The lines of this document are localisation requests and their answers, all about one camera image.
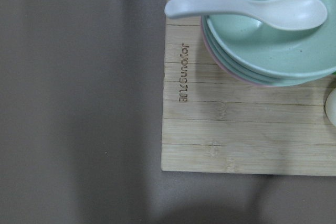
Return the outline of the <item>wooden cutting board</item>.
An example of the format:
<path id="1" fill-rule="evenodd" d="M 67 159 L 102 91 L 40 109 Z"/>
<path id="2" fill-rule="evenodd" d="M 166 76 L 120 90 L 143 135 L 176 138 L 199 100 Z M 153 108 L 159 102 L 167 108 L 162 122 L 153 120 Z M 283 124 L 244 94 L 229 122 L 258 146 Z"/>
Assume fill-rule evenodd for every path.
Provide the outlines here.
<path id="1" fill-rule="evenodd" d="M 266 86 L 222 67 L 199 17 L 167 20 L 164 171 L 335 175 L 335 127 L 325 102 L 335 73 Z"/>

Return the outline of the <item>stacked green bowls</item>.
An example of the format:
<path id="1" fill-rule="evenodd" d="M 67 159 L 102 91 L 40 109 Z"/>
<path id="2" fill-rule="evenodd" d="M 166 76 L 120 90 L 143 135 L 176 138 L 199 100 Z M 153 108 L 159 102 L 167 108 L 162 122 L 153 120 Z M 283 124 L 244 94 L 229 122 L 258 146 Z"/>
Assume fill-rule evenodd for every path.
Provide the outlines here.
<path id="1" fill-rule="evenodd" d="M 222 67 L 266 86 L 292 86 L 335 73 L 335 0 L 323 25 L 284 31 L 238 15 L 202 19 L 208 45 Z"/>

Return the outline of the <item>white ceramic spoon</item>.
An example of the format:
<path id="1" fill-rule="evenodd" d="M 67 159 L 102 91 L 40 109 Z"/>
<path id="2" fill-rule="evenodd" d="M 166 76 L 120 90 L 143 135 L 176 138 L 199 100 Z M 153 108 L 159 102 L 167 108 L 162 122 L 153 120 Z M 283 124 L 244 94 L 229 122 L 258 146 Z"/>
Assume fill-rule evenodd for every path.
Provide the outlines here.
<path id="1" fill-rule="evenodd" d="M 313 29 L 328 18 L 320 0 L 169 0 L 164 13 L 170 19 L 236 14 L 287 31 Z"/>

